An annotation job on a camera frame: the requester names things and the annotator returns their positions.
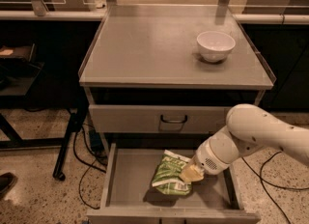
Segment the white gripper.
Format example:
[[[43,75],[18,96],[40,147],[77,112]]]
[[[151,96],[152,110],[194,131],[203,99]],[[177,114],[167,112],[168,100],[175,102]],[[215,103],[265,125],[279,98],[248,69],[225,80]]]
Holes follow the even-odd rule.
[[[196,164],[187,164],[180,173],[185,183],[198,182],[208,175],[218,175],[239,158],[237,148],[227,127],[222,127],[204,141],[195,152]]]

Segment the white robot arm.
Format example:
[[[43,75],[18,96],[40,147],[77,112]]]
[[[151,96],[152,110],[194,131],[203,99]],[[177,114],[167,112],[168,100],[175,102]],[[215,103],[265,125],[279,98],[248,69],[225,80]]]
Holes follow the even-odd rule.
[[[218,175],[238,158],[262,147],[309,165],[308,129],[287,124],[258,106],[238,104],[228,111],[225,126],[198,147],[180,178],[191,183],[201,181],[205,174]]]

